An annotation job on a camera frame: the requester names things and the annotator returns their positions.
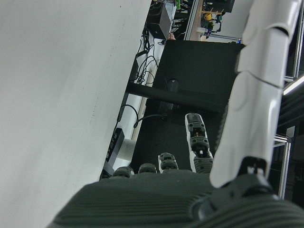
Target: yellow object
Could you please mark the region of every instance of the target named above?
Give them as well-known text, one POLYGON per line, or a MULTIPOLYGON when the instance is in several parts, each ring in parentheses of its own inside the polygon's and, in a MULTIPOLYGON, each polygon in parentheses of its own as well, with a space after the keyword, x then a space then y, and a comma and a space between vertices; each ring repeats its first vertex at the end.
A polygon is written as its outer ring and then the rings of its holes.
POLYGON ((212 19, 211 13, 207 13, 207 14, 205 15, 205 20, 211 20, 211 19, 212 19))

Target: black table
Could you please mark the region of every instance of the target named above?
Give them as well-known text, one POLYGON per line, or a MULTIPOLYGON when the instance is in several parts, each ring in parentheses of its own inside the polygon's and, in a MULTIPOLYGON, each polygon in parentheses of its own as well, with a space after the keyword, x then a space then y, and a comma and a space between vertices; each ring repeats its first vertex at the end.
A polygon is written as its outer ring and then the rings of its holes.
MULTIPOLYGON (((200 97, 201 100, 228 103, 236 77, 237 56, 243 45, 198 41, 168 41, 161 57, 153 87, 166 89, 166 82, 176 79, 178 93, 200 97)), ((180 169, 190 170, 189 149, 186 140, 185 114, 199 113, 206 125, 210 150, 214 147, 224 108, 219 113, 178 106, 165 110, 168 103, 148 99, 145 116, 167 113, 168 119, 143 120, 131 162, 135 172, 143 163, 158 167, 158 155, 172 153, 180 169)))

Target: ceiling light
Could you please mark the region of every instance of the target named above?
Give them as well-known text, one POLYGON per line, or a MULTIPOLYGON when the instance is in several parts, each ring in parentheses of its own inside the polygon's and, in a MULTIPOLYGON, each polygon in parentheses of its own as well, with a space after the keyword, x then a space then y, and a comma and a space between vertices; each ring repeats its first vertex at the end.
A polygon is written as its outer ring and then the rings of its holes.
POLYGON ((283 95, 288 94, 289 92, 293 91, 296 87, 298 87, 302 82, 304 82, 304 76, 300 77, 298 80, 296 80, 295 82, 293 82, 289 87, 287 87, 284 92, 283 95))

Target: green object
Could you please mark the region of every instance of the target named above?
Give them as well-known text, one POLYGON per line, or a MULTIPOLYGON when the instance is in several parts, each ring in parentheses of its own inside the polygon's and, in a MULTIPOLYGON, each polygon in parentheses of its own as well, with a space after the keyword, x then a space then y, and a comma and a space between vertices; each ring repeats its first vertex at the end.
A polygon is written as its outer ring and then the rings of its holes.
POLYGON ((217 21, 220 22, 221 20, 223 20, 222 15, 217 15, 217 21))
POLYGON ((207 28, 212 30, 213 27, 214 27, 213 22, 209 22, 208 25, 207 25, 207 28))
POLYGON ((180 10, 181 9, 181 0, 175 0, 175 6, 176 6, 176 9, 177 10, 180 10))

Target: black speaker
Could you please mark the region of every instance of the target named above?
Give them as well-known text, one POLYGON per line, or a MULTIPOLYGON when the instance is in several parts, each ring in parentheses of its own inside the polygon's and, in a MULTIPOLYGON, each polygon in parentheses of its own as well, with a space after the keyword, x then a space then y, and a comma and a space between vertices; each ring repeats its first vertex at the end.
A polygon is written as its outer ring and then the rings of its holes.
POLYGON ((167 39, 170 32, 170 18, 163 3, 152 3, 147 16, 147 29, 154 38, 167 39))

